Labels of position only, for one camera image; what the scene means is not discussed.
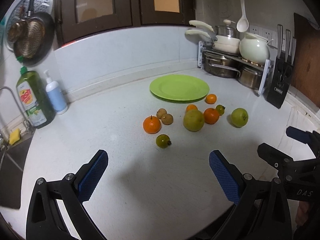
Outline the person's right hand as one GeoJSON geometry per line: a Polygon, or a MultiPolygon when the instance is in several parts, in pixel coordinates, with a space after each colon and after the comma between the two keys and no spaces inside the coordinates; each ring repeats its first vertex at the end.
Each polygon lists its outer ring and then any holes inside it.
{"type": "Polygon", "coordinates": [[[308,202],[299,202],[295,218],[297,226],[303,226],[308,220],[309,207],[310,205],[308,202]]]}

